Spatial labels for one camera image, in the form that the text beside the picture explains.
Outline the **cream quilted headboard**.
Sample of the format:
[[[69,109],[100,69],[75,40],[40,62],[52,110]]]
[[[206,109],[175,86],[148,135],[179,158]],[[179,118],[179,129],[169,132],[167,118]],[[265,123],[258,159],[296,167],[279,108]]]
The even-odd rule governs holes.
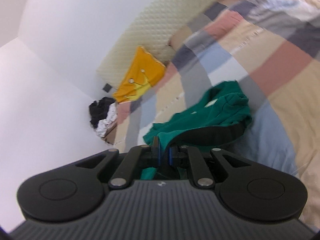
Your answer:
[[[156,59],[166,63],[174,54],[169,39],[216,0],[154,0],[133,20],[104,57],[97,74],[116,88],[143,46]]]

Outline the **checkered bed pillow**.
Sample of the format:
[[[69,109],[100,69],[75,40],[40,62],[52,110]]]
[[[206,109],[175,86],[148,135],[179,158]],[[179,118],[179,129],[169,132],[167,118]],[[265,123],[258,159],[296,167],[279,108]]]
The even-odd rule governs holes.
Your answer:
[[[211,5],[206,7],[197,16],[192,18],[186,25],[181,27],[169,39],[168,45],[178,51],[193,33],[201,30],[206,25],[214,22],[225,11],[229,11],[230,7],[236,5],[240,0],[215,0]]]

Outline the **dark wall socket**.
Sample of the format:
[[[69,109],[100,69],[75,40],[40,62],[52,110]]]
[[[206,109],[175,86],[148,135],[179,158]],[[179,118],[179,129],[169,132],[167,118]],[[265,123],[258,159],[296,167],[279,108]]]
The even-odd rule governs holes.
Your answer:
[[[105,92],[109,92],[110,90],[112,89],[112,86],[110,85],[110,84],[106,84],[106,85],[104,85],[104,87],[103,87],[103,90],[105,91]]]

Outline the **cardboard box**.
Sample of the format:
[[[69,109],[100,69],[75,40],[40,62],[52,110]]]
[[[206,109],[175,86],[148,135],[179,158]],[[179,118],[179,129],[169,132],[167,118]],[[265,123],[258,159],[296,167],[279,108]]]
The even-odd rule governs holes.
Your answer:
[[[113,145],[115,142],[117,132],[117,124],[113,124],[105,133],[105,135],[102,137],[102,140],[108,144]]]

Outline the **patchwork checkered duvet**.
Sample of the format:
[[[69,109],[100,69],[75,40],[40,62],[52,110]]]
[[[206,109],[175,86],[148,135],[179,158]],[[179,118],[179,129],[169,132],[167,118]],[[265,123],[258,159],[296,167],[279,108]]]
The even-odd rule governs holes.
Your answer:
[[[235,80],[253,120],[231,151],[298,176],[308,191],[303,222],[319,226],[319,0],[243,0],[216,10],[155,87],[118,106],[114,145],[125,152],[143,144],[154,123]]]

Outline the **white crumpled cloth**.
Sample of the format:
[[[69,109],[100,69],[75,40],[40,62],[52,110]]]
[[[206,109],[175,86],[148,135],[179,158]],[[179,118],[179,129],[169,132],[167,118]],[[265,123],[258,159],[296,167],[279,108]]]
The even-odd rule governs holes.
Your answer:
[[[112,103],[109,106],[107,117],[105,119],[99,120],[98,126],[95,129],[97,136],[103,138],[107,132],[117,123],[117,104]]]

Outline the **yellow crown pillow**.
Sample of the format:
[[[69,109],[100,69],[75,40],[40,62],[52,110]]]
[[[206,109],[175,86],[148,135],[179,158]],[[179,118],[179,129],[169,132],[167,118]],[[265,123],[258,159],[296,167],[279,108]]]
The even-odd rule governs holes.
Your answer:
[[[136,101],[150,88],[157,85],[163,78],[166,66],[157,60],[143,46],[136,48],[136,53],[121,81],[113,94],[117,103]]]

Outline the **black clothes pile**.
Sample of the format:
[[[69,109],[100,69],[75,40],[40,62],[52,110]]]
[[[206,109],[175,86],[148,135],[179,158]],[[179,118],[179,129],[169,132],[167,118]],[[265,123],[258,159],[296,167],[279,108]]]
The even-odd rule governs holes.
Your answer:
[[[113,98],[103,97],[89,105],[90,123],[94,129],[98,127],[99,121],[106,119],[111,104],[115,103]]]

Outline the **green hooded sweatshirt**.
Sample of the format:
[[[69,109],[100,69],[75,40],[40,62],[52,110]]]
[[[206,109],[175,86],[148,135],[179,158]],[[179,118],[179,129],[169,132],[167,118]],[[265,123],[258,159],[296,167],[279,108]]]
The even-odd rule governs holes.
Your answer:
[[[145,168],[140,178],[186,178],[186,169],[190,165],[184,160],[174,168],[170,148],[188,145],[207,152],[212,147],[223,146],[240,138],[251,122],[248,97],[237,81],[223,81],[211,87],[198,103],[174,114],[165,123],[152,124],[143,139],[151,145],[157,137],[161,152],[169,157],[169,165],[164,168]]]

